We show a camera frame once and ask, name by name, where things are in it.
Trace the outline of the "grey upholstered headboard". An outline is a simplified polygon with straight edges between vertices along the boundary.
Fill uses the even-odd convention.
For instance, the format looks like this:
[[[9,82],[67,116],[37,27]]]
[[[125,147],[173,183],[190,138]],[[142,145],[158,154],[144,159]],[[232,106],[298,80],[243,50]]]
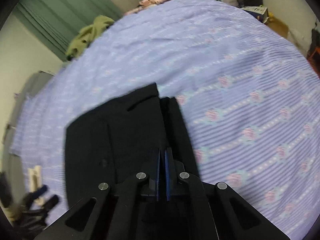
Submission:
[[[5,127],[5,132],[2,140],[3,144],[5,143],[9,131],[16,127],[25,100],[29,97],[35,97],[53,76],[54,74],[39,71],[32,74],[25,82],[22,90],[16,95],[15,105],[13,107],[9,122]]]

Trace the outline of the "cardboard box on floor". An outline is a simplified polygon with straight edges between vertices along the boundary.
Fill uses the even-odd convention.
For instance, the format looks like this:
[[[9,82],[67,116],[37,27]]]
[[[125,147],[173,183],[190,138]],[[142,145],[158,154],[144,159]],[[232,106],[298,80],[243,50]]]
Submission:
[[[242,10],[252,15],[261,23],[266,23],[269,18],[267,7],[245,6],[245,7],[242,7]]]

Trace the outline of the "white bucket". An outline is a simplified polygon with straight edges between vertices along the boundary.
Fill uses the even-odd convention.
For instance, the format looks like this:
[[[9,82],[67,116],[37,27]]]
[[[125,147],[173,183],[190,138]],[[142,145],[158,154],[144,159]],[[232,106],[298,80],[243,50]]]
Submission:
[[[239,6],[238,0],[220,0],[220,1],[233,7]]]

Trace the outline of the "olive green garment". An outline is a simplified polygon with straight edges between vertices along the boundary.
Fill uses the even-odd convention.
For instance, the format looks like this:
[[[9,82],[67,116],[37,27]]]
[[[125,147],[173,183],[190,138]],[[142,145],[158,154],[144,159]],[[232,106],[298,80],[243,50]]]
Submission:
[[[115,21],[104,15],[97,16],[93,23],[80,29],[65,52],[67,61],[79,57],[91,43],[106,31]]]

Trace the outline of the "blue patterned bed sheet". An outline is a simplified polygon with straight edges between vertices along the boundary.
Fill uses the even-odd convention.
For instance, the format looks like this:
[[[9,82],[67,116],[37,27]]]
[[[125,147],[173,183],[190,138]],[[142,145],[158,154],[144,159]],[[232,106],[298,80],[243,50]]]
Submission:
[[[207,183],[225,181],[291,239],[319,216],[319,78],[288,40],[215,0],[170,0],[118,20],[25,102],[12,150],[42,166],[67,211],[65,127],[156,83],[177,98]]]

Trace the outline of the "green curtain left panel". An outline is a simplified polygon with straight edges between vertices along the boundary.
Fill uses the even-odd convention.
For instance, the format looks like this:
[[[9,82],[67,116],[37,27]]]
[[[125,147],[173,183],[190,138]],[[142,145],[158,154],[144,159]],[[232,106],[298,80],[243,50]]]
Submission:
[[[13,13],[62,61],[81,28],[93,23],[99,15],[113,20],[122,16],[111,0],[19,0]]]

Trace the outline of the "pink floral garment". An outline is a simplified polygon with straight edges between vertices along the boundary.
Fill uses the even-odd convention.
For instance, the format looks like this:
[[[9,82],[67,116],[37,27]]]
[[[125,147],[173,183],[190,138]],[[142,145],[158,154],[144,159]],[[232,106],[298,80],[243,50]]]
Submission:
[[[153,6],[157,6],[157,5],[162,4],[166,1],[169,1],[169,0],[141,0],[139,2],[138,7],[127,11],[124,15],[136,14],[142,10],[148,9]]]

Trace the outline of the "black pants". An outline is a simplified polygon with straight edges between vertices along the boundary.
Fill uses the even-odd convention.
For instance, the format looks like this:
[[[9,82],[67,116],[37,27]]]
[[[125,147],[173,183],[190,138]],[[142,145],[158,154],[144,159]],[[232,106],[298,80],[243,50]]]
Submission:
[[[66,129],[68,205],[101,183],[122,183],[167,148],[188,173],[199,174],[180,106],[176,98],[160,98],[154,83],[79,116]]]

